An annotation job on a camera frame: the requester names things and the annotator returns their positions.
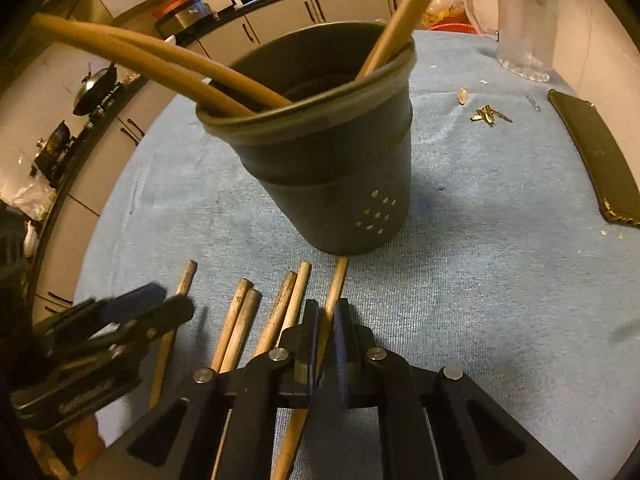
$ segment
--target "gray cup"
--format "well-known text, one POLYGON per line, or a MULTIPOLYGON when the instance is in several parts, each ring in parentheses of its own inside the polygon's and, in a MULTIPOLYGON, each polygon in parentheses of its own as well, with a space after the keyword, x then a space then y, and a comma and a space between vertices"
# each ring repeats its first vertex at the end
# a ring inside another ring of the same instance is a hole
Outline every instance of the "gray cup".
POLYGON ((406 219, 411 187, 411 40, 390 63, 355 81, 382 33, 377 23, 325 23, 271 41, 232 65, 292 104, 217 116, 196 107, 205 129, 228 142, 313 246, 359 254, 389 240, 406 219))

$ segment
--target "metal rivet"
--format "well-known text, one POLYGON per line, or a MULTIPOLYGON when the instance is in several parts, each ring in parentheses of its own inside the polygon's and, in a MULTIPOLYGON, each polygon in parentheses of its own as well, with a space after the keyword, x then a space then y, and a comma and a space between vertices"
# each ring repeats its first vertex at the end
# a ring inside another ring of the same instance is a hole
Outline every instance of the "metal rivet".
POLYGON ((198 384, 208 383, 213 379, 213 370, 211 368, 198 368, 193 373, 193 380, 198 384))
POLYGON ((122 353, 125 351, 125 349, 126 349, 126 348, 127 348, 127 347, 126 347, 126 346, 124 346, 124 345, 118 345, 118 346, 116 346, 116 348, 114 348, 114 349, 111 351, 111 359, 115 359, 116 357, 118 357, 120 354, 122 354, 122 353))
POLYGON ((269 359, 272 361, 284 361, 287 357, 289 357, 289 352, 286 348, 278 347, 269 352, 269 359))
POLYGON ((382 361, 386 357, 386 350, 379 346, 372 346, 367 350, 367 357, 372 361, 382 361))
POLYGON ((447 379, 451 379, 452 381, 457 381, 458 379, 461 379, 463 375, 462 370, 458 368, 456 365, 445 366, 442 373, 447 379))

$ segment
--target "clear pitcher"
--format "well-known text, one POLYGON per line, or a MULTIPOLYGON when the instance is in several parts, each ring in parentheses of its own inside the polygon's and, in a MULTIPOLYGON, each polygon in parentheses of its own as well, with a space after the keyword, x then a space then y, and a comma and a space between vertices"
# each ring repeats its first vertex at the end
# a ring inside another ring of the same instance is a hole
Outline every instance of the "clear pitcher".
POLYGON ((547 82, 553 67, 558 0, 498 0, 498 30, 483 28, 474 0, 464 0, 465 10, 478 34, 498 42, 496 59, 508 70, 547 82))

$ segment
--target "black countertop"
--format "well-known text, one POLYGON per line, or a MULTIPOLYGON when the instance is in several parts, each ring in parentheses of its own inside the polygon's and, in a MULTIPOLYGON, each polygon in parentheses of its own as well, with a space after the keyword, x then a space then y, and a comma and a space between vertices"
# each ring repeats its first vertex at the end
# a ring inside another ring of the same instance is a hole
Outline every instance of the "black countertop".
MULTIPOLYGON (((271 5, 275 2, 279 2, 280 0, 245 1, 247 1, 247 3, 245 3, 241 7, 238 7, 237 9, 229 7, 222 10, 222 12, 219 13, 219 17, 217 19, 213 16, 208 16, 207 18, 200 20, 190 28, 187 34, 180 34, 177 38, 177 43, 180 46, 188 46, 199 38, 202 38, 206 34, 209 34, 217 27, 221 27, 222 25, 225 25, 225 23, 232 22, 240 16, 244 16, 248 12, 252 12, 252 10, 260 9, 261 7, 271 5)), ((82 134, 81 144, 78 146, 78 149, 66 166, 65 174, 63 175, 56 188, 56 199, 51 206, 49 215, 42 224, 42 228, 40 230, 40 242, 31 260, 31 270, 29 273, 27 293, 25 298, 27 305, 33 305, 38 277, 40 275, 40 268, 42 266, 44 254, 47 250, 47 243, 53 232, 56 220, 58 219, 60 210, 62 209, 63 203, 65 202, 65 198, 71 191, 71 188, 76 181, 80 170, 87 161, 89 154, 98 144, 107 129, 111 126, 111 123, 116 120, 118 114, 129 103, 129 101, 133 99, 133 97, 140 91, 140 89, 146 84, 146 82, 147 79, 141 77, 126 88, 123 88, 119 92, 118 96, 113 99, 111 105, 109 106, 109 108, 107 108, 103 117, 95 121, 94 126, 91 128, 91 130, 82 134)))

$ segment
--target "table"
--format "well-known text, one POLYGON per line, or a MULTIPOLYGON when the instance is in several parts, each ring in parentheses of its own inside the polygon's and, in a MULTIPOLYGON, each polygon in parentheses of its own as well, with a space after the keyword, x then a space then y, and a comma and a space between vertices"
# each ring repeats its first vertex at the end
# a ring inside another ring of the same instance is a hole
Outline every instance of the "table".
MULTIPOLYGON (((570 91, 558 76, 545 85, 511 74, 490 40, 414 37, 409 218, 390 243, 350 258, 343 296, 382 346, 420 367, 457 364, 578 478, 612 478, 640 429, 640 232, 598 212, 545 97, 550 87, 570 91), (513 124, 469 121, 484 104, 513 124)), ((116 184, 76 300, 151 280, 174 290, 188 258, 198 262, 196 314, 178 332, 165 391, 209 362, 240 277, 264 295, 242 365, 285 270, 312 262, 307 297, 323 304, 335 263, 296 233, 178 97, 116 184)), ((108 443, 145 412, 155 358, 143 363, 142 386, 98 414, 108 443)), ((333 377, 313 405, 292 478, 379 479, 376 413, 343 410, 333 377)))

